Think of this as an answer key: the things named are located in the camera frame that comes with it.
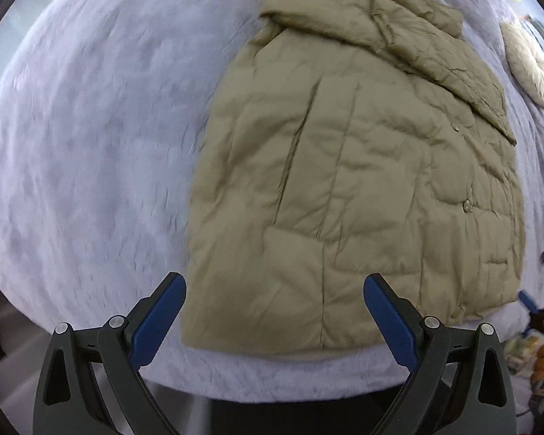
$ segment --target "metal button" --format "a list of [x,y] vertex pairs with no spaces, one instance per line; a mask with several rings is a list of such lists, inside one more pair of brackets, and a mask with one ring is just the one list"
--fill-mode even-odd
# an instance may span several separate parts
[[56,334],[64,334],[68,330],[67,322],[61,322],[54,328]]
[[430,329],[436,329],[437,327],[439,327],[439,320],[437,320],[436,317],[430,315],[425,318],[425,325]]
[[109,320],[109,325],[116,329],[117,327],[121,327],[123,325],[123,322],[125,322],[125,318],[123,318],[122,315],[116,315],[114,317],[111,317]]
[[464,202],[463,202],[463,210],[466,212],[466,213],[470,213],[471,211],[473,211],[473,206],[471,205],[471,201],[466,199]]
[[494,328],[490,324],[482,324],[482,332],[486,335],[492,335]]

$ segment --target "plush bedspread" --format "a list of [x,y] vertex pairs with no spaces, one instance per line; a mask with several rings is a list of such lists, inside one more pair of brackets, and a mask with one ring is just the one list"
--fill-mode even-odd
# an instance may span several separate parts
[[[544,303],[544,110],[512,78],[503,0],[440,0],[494,70],[518,139],[526,254],[522,286]],[[183,271],[187,201],[210,99],[256,31],[258,0],[55,0],[0,83],[0,289],[52,330],[126,313]],[[517,303],[489,318],[521,330]],[[171,329],[142,374],[238,401],[339,398],[406,377],[384,345],[287,362],[182,347]]]

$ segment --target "white fluffy cushion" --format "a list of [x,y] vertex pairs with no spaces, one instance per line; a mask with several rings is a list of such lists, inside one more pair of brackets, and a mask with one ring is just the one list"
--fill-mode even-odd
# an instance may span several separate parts
[[520,86],[544,108],[544,52],[520,24],[502,23],[506,59]]

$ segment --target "beige puffer jacket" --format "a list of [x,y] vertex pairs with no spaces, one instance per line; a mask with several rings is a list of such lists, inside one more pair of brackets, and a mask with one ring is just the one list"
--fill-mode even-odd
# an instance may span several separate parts
[[524,250],[498,80],[434,0],[263,0],[191,192],[185,344],[371,345],[379,272],[448,325],[513,301]]

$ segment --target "silver bolt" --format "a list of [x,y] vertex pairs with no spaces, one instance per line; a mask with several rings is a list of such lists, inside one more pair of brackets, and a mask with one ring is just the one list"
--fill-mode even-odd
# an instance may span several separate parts
[[125,318],[123,318],[122,315],[116,315],[111,317],[111,320],[109,320],[109,325],[116,329],[117,327],[121,327],[123,322],[125,322]]
[[68,330],[67,322],[61,322],[54,328],[56,334],[64,334]]
[[437,317],[429,316],[425,318],[425,325],[429,327],[430,329],[436,329],[439,327],[439,320]]
[[494,328],[490,324],[482,324],[482,332],[486,335],[492,335]]

